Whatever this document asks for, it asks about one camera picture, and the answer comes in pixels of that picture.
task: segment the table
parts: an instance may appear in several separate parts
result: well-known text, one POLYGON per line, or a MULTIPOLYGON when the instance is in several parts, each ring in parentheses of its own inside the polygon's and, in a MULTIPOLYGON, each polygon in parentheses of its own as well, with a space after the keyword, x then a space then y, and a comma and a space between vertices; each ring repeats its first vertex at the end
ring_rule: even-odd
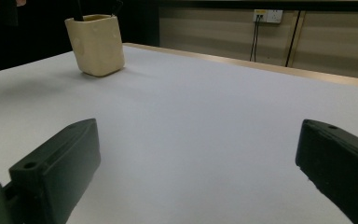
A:
POLYGON ((0 71, 0 182, 96 118, 102 164, 68 224, 350 223, 295 165, 303 119, 358 136, 358 79, 127 44, 125 68, 72 52, 0 71))

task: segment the power outlet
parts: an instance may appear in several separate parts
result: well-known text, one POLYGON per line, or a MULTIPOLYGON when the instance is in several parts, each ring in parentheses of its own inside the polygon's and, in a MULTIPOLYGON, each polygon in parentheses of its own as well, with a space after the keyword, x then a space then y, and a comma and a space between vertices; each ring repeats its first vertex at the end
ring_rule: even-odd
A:
POLYGON ((257 21, 257 16, 261 16, 260 21, 267 22, 267 14, 268 11, 266 9, 255 9, 254 21, 257 21))
POLYGON ((281 23, 282 14, 282 10, 269 10, 267 13, 267 22, 281 23))

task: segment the beige container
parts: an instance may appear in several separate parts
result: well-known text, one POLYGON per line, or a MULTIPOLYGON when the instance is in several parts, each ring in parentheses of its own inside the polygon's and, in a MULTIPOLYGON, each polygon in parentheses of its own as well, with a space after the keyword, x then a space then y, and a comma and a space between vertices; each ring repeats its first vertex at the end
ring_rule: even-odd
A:
POLYGON ((84 21, 65 20, 77 65, 81 71, 104 77, 124 66, 117 17, 89 15, 84 21))

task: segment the tabletop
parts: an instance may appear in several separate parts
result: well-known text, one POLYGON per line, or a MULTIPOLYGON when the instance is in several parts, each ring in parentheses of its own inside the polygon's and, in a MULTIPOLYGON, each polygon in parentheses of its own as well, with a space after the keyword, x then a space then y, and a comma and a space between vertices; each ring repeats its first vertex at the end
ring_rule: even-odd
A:
POLYGON ((358 79, 130 44, 124 54, 103 78, 82 74, 73 52, 0 71, 2 184, 59 130, 96 118, 102 164, 68 224, 350 223, 295 156, 303 119, 358 136, 358 79))

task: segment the cup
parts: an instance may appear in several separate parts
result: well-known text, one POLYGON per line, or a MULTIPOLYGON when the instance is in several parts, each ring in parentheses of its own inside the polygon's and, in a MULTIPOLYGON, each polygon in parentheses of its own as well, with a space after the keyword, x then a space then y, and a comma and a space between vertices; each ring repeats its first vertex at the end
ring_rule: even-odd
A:
POLYGON ((65 20, 79 69, 105 77, 124 66, 123 44, 116 16, 89 15, 65 20))

